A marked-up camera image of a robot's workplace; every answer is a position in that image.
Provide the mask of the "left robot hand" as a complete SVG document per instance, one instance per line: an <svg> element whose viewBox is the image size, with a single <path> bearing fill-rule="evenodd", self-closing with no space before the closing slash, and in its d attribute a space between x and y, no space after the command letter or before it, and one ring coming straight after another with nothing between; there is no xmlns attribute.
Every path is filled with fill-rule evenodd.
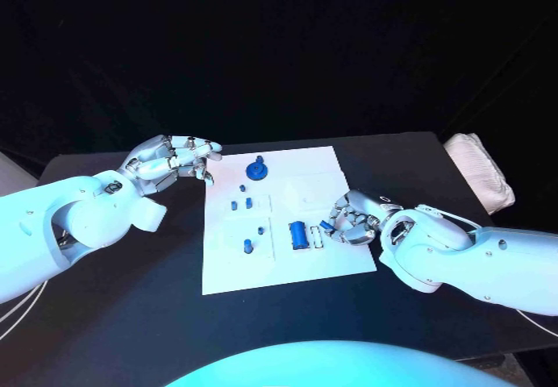
<svg viewBox="0 0 558 387"><path fill-rule="evenodd" d="M157 135L130 152L118 168L140 195L161 192L179 177L195 177L213 185L207 161L220 161L222 146L216 142L186 135Z"/></svg>

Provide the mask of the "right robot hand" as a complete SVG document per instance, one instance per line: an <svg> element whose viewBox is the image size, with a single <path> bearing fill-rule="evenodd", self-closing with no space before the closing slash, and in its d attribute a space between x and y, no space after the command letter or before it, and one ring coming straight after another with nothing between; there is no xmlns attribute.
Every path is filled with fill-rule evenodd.
<svg viewBox="0 0 558 387"><path fill-rule="evenodd" d="M369 196L349 190L333 204L320 226L327 237L352 246L369 244L381 234L386 221L404 207L385 196Z"/></svg>

